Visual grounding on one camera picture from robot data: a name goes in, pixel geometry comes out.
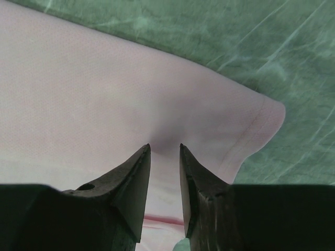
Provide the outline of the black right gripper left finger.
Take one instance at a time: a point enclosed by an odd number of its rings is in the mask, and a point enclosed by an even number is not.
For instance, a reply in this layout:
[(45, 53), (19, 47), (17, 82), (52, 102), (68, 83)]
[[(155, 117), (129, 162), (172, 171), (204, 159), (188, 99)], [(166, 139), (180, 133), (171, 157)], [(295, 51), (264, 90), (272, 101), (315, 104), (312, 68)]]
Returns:
[(151, 149), (75, 190), (1, 185), (1, 250), (135, 250), (141, 241)]

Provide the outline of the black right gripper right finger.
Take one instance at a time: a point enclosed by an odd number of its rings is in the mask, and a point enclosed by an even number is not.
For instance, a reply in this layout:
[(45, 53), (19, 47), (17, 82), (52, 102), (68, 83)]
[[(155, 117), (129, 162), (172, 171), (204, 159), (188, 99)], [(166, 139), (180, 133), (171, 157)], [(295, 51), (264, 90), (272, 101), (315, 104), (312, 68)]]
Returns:
[(191, 250), (334, 250), (334, 186), (230, 185), (180, 146)]

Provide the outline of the pink t shirt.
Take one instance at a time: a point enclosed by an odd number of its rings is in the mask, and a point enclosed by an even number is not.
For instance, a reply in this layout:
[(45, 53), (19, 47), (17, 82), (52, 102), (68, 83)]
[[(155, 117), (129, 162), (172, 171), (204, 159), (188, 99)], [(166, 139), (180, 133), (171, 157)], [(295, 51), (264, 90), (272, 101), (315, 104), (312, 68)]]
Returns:
[(282, 103), (199, 64), (1, 1), (1, 183), (75, 189), (150, 144), (137, 250), (185, 236), (181, 144), (231, 183), (284, 118)]

